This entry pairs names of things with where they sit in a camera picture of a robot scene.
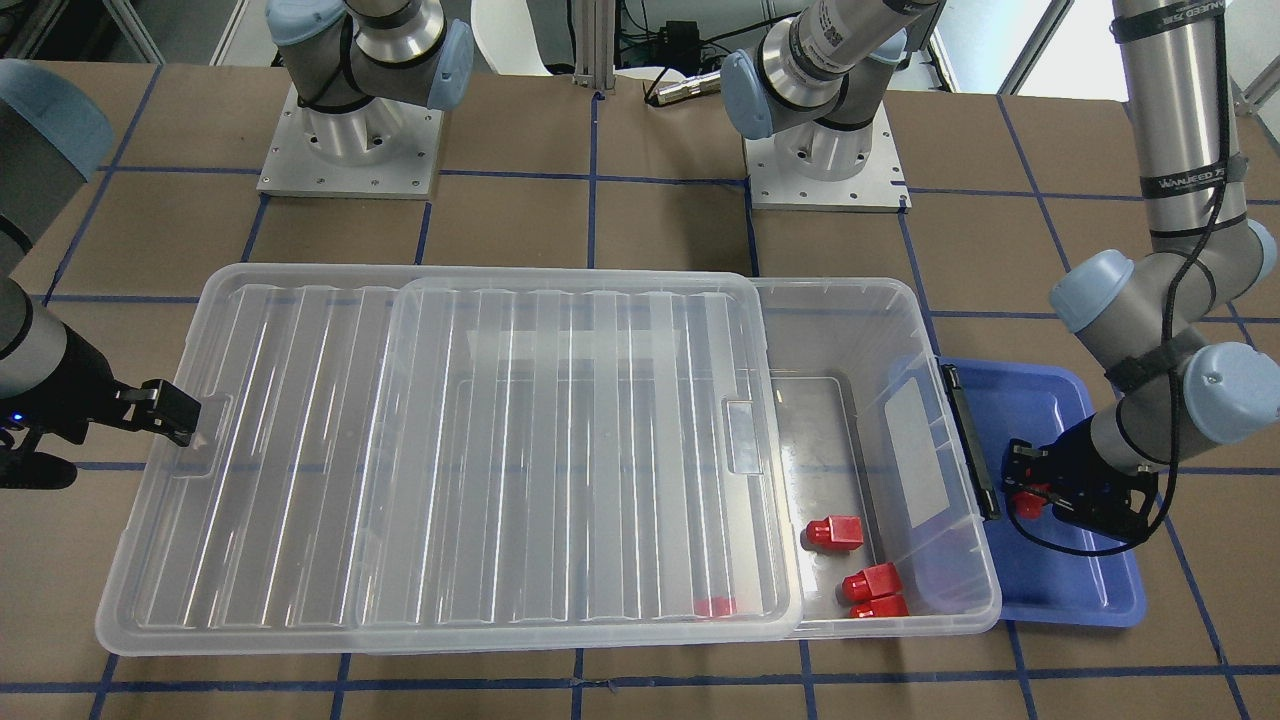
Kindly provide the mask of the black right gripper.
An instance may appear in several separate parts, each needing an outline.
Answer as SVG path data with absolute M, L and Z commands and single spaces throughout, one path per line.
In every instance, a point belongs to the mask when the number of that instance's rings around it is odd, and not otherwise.
M 82 445 L 91 424 L 161 436 L 189 447 L 202 405 L 169 380 L 140 387 L 115 379 L 108 359 L 74 331 L 52 373 L 29 392 L 29 427 Z

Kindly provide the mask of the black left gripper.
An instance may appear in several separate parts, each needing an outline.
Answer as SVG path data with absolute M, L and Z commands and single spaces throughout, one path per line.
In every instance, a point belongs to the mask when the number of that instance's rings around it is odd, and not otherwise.
M 1135 469 L 1121 471 L 1093 445 L 1089 425 L 1074 425 L 1043 448 L 1010 439 L 1005 450 L 1007 515 L 1012 524 L 1041 519 L 1050 509 L 1055 518 L 1125 544 L 1139 544 L 1155 533 L 1158 474 Z

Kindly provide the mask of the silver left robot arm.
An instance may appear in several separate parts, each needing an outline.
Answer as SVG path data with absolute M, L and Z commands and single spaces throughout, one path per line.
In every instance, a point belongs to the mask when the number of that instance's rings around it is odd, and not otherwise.
M 1108 539 L 1147 542 L 1169 514 L 1183 461 L 1277 424 L 1277 364 L 1198 323 L 1265 281 L 1277 242 L 1248 217 L 1233 114 L 1224 1 L 1116 1 L 1110 27 L 1126 78 L 1151 252 L 1116 250 L 1050 293 L 1103 368 L 1116 401 L 1052 443 L 1009 443 L 1001 486 L 1019 525 L 1028 505 Z

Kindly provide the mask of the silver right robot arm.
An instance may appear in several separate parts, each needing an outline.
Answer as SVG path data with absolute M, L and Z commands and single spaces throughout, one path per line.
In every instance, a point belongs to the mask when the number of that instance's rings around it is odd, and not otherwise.
M 125 556 L 278 541 L 801 550 L 858 518 L 893 561 L 1073 543 L 1092 401 L 1057 314 L 934 307 L 1060 268 L 1036 195 L 908 191 L 876 241 L 778 232 L 799 273 L 262 263 L 276 172 L 111 167 L 88 90 L 3 61 L 3 544 L 19 489 L 92 469 L 70 532 Z

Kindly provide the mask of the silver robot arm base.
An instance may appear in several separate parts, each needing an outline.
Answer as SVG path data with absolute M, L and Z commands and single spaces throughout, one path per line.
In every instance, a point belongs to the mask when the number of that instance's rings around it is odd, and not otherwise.
M 817 1 L 721 67 L 753 205 L 905 213 L 911 206 L 884 96 L 933 1 Z
M 438 1 L 270 1 L 291 90 L 259 177 L 273 197 L 431 199 L 474 31 Z

